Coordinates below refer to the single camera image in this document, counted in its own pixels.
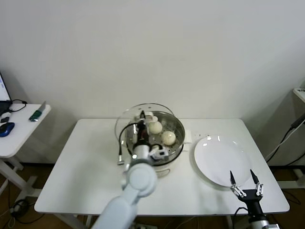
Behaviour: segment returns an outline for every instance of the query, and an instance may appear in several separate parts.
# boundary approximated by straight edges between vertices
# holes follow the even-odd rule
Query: table leg
[[[17,167],[19,170],[23,170],[23,165],[20,164],[19,160],[18,160],[15,156],[12,156],[12,157],[8,158],[8,161],[9,161],[14,167]]]
[[[87,216],[86,227],[89,228],[91,226],[92,215]]]
[[[0,173],[9,179],[14,185],[16,185],[21,190],[25,190],[27,193],[31,194],[34,189],[22,179],[13,169],[11,169],[7,164],[0,159]]]
[[[305,189],[305,175],[300,169],[294,169],[294,173],[298,180],[292,181],[278,181],[277,183],[281,189],[304,188]]]
[[[231,216],[225,216],[225,218],[227,219],[228,229],[232,229],[233,228],[233,223],[232,223]]]
[[[18,168],[17,168],[17,167],[14,167],[13,171],[16,172],[17,170],[18,170]],[[7,187],[8,183],[9,183],[9,180],[8,180],[8,179],[5,179],[5,181],[3,182],[3,184],[2,184],[1,187],[0,187],[0,196],[2,195],[3,191],[4,191],[5,188]]]
[[[246,229],[250,226],[248,216],[244,216],[238,222],[235,223],[236,229]]]
[[[69,225],[73,229],[87,229],[77,218],[68,214],[54,214],[61,221]]]

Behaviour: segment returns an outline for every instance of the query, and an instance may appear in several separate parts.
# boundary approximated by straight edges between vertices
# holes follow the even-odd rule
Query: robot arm
[[[252,229],[279,229],[277,224],[269,224],[266,215],[263,213],[259,201],[263,198],[263,184],[258,180],[258,177],[250,170],[252,179],[256,185],[255,189],[241,190],[235,182],[233,173],[231,176],[231,190],[237,198],[244,202],[248,208],[249,223]]]
[[[157,175],[152,166],[139,163],[127,172],[127,185],[121,196],[114,198],[93,225],[93,229],[128,229],[137,216],[140,198],[155,190]]]
[[[157,175],[151,166],[152,160],[165,157],[168,152],[162,146],[156,149],[149,144],[144,112],[140,115],[137,128],[137,142],[133,147],[132,161],[127,166],[126,182],[122,186],[124,191],[108,203],[93,229],[128,229],[137,216],[140,198],[149,196],[156,188]]]

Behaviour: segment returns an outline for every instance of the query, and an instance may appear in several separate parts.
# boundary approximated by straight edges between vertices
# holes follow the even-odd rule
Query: plate
[[[212,182],[230,187],[230,171],[236,184],[243,185],[250,178],[250,162],[241,145],[230,137],[215,135],[201,139],[194,151],[199,170]]]

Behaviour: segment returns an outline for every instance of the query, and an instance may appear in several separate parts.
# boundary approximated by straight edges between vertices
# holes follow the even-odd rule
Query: blue mouse
[[[0,137],[6,137],[7,135],[9,135],[14,126],[14,123],[5,123],[3,125],[0,125]]]

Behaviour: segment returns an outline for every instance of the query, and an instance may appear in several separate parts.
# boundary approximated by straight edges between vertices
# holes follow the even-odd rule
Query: white desk
[[[13,104],[11,109],[18,110],[23,106],[23,104]],[[51,110],[51,107],[46,105],[46,108],[39,117],[39,120],[37,122],[30,122],[29,117],[39,107],[40,104],[27,104],[24,109],[18,112],[13,112],[9,122],[15,123],[15,127],[8,136],[0,137],[0,173],[22,190],[17,199],[21,199],[26,196],[38,197],[40,194],[40,190],[32,188],[32,184],[35,182],[37,177],[30,177],[28,181],[23,180],[16,173],[17,169],[22,170],[23,166],[16,158],[14,158],[18,150]],[[1,158],[7,158],[7,160],[15,166],[14,169],[11,169],[8,165],[6,165]],[[7,183],[8,182],[6,180],[1,186],[0,195],[7,186]]]
[[[232,215],[238,207],[245,206],[228,188],[211,183],[193,166],[192,153],[198,139],[217,134],[238,139],[248,154],[253,171],[264,184],[263,211],[289,210],[286,198],[241,120],[181,119],[181,122],[192,132],[190,150],[182,152],[175,168],[158,180],[156,191],[140,200],[139,215]],[[114,124],[114,119],[78,121],[35,204],[36,211],[99,215],[113,197],[121,194],[123,167],[116,165],[118,143]],[[254,188],[252,179],[242,188]]]

